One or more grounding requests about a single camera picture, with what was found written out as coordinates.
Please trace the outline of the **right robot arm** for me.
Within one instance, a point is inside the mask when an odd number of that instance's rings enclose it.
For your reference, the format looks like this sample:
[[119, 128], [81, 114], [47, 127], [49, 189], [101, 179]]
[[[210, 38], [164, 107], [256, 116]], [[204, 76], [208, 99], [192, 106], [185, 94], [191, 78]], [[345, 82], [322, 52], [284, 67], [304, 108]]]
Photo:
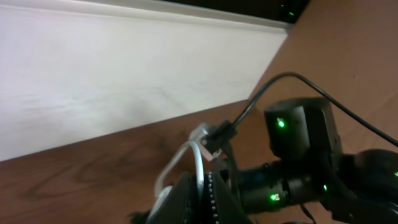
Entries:
[[241, 172], [246, 213], [319, 202], [339, 222], [397, 224], [396, 152], [345, 154], [324, 98], [278, 101], [264, 116], [277, 160]]

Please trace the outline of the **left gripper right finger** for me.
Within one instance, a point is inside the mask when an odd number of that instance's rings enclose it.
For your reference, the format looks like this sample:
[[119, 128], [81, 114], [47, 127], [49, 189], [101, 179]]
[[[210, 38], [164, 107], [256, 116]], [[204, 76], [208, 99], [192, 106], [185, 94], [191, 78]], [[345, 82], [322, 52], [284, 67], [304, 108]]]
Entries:
[[205, 224], [252, 224], [219, 172], [205, 175]]

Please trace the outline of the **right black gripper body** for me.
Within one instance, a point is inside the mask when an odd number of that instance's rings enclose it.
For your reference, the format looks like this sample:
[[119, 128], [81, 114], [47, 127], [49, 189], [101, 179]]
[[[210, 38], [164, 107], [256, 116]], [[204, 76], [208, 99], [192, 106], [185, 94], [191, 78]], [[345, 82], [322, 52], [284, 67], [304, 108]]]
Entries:
[[250, 169], [232, 170], [229, 178], [247, 214], [276, 212], [317, 201], [323, 195], [323, 174], [307, 162], [268, 162]]

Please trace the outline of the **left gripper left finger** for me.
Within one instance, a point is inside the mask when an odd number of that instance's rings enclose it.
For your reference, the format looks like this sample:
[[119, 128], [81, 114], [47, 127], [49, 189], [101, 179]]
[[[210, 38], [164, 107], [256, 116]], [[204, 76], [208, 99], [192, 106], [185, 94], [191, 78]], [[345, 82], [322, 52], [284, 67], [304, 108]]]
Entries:
[[159, 209], [153, 213], [148, 224], [195, 224], [198, 218], [198, 190], [196, 178], [188, 172], [172, 187]]

